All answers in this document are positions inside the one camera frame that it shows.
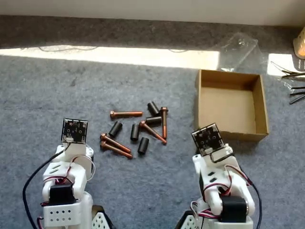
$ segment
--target open cardboard box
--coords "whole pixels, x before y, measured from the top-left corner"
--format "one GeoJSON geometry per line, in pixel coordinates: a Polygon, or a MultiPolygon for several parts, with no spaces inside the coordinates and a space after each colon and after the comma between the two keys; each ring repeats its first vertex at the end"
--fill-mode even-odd
{"type": "Polygon", "coordinates": [[[269,134],[260,75],[199,70],[195,129],[216,123],[225,139],[260,141],[269,134]]]}

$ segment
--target white wall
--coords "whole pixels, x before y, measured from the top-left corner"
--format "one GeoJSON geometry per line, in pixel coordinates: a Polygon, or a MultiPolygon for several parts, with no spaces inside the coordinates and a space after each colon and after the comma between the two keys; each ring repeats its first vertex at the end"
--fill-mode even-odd
{"type": "Polygon", "coordinates": [[[305,0],[0,0],[0,14],[305,26],[305,0]]]}

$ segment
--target copper screw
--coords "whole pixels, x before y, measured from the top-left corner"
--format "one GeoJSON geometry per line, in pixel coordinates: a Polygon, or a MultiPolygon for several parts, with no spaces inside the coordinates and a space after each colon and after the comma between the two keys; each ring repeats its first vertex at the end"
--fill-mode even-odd
{"type": "Polygon", "coordinates": [[[126,153],[126,152],[124,152],[124,151],[122,151],[122,150],[120,150],[118,148],[115,148],[114,146],[111,146],[111,145],[107,144],[106,141],[102,141],[101,142],[101,147],[102,147],[102,149],[111,149],[114,152],[127,157],[128,159],[132,159],[132,155],[131,154],[128,154],[128,153],[126,153]]]}
{"type": "Polygon", "coordinates": [[[146,130],[148,130],[149,133],[151,133],[152,135],[154,135],[156,138],[158,138],[159,140],[161,140],[162,143],[163,143],[164,145],[166,145],[167,141],[166,141],[164,138],[162,138],[157,132],[155,132],[153,129],[151,129],[151,128],[145,123],[145,121],[140,121],[139,126],[140,126],[140,127],[144,127],[146,130]]]}
{"type": "Polygon", "coordinates": [[[106,134],[101,134],[101,141],[108,141],[115,145],[116,147],[120,148],[121,150],[125,151],[126,153],[131,153],[131,149],[127,148],[126,146],[123,146],[122,144],[118,143],[117,141],[114,141],[113,139],[109,138],[106,134]]]}
{"type": "Polygon", "coordinates": [[[164,139],[166,139],[167,138],[166,116],[167,116],[168,109],[166,106],[163,106],[163,107],[161,107],[160,111],[162,114],[162,137],[164,139]]]}
{"type": "Polygon", "coordinates": [[[142,111],[130,111],[130,112],[114,112],[110,111],[110,118],[116,117],[139,117],[142,116],[142,111]]]}

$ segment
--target screw head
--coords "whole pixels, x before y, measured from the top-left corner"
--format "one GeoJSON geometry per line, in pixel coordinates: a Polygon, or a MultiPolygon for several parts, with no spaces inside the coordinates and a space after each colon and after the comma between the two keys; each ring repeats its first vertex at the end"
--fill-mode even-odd
{"type": "Polygon", "coordinates": [[[105,147],[106,146],[106,141],[102,141],[101,142],[101,147],[103,148],[103,147],[105,147]]]}
{"type": "Polygon", "coordinates": [[[167,109],[167,107],[166,107],[166,106],[163,106],[163,107],[161,107],[160,111],[161,111],[161,112],[162,112],[162,111],[166,111],[166,112],[168,112],[168,109],[167,109]]]}
{"type": "Polygon", "coordinates": [[[103,133],[103,134],[101,134],[101,137],[100,137],[100,138],[101,138],[101,140],[104,140],[106,136],[107,136],[107,135],[106,135],[106,134],[104,134],[104,133],[103,133]]]}
{"type": "Polygon", "coordinates": [[[143,126],[145,126],[145,124],[146,124],[146,122],[144,120],[142,120],[142,121],[140,121],[139,126],[143,127],[143,126]]]}
{"type": "Polygon", "coordinates": [[[110,118],[114,118],[114,111],[110,111],[110,118]]]}

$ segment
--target clear plastic bag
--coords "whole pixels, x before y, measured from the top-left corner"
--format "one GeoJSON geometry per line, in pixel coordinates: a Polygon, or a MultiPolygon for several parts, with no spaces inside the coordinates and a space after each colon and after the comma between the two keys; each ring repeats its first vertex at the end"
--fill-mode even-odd
{"type": "Polygon", "coordinates": [[[217,68],[220,71],[235,72],[239,68],[257,70],[261,64],[267,62],[258,47],[258,40],[241,32],[235,33],[229,39],[223,39],[211,50],[220,52],[217,68]]]}

